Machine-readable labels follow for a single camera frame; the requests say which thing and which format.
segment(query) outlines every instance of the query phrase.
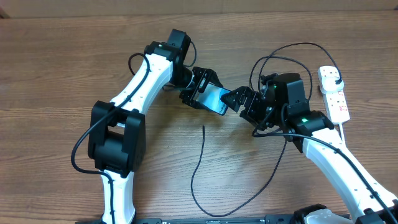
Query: white plug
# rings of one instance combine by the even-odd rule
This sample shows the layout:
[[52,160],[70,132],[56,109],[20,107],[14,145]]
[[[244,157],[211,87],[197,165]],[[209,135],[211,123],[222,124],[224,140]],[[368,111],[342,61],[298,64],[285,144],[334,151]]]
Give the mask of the white plug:
[[343,123],[349,120],[346,97],[344,95],[344,82],[336,84],[340,78],[337,68],[322,66],[318,69],[319,87],[323,93],[326,115],[333,124],[338,124],[341,140],[345,144]]
[[318,69],[319,87],[323,94],[333,93],[336,91],[343,90],[344,81],[336,84],[336,81],[340,79],[340,74],[336,67],[333,66],[322,66]]

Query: white cord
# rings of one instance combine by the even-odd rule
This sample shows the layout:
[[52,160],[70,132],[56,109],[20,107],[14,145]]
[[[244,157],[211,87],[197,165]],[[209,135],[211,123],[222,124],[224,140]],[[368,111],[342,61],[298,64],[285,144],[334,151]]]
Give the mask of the white cord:
[[338,123],[338,128],[340,129],[341,140],[343,141],[343,144],[346,145],[346,139],[344,137],[343,131],[343,123]]

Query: wooden table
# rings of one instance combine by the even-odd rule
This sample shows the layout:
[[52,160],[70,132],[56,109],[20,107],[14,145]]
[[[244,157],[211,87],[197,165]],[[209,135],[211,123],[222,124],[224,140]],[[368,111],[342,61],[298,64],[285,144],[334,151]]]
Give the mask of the wooden table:
[[[215,70],[226,88],[248,85],[254,62],[294,42],[330,51],[344,81],[351,120],[347,145],[367,170],[398,194],[398,12],[298,12],[182,16],[117,16],[0,20],[0,223],[73,223],[103,212],[100,177],[76,172],[70,153],[89,126],[97,100],[109,101],[130,81],[127,58],[173,29],[186,31],[198,49],[197,66]],[[189,52],[187,61],[191,61]],[[325,111],[317,69],[331,65],[316,47],[293,47],[314,76],[311,108]],[[141,62],[134,61],[137,69]],[[265,73],[299,72],[271,60]],[[134,179],[138,218],[207,217],[198,201],[220,214],[237,207],[267,181],[284,143],[253,139],[253,127],[229,110],[225,116],[194,110],[178,93],[159,94],[146,116],[147,152]],[[94,169],[87,142],[79,166]],[[322,203],[347,213],[320,170],[288,144],[268,188],[231,217],[292,213]]]

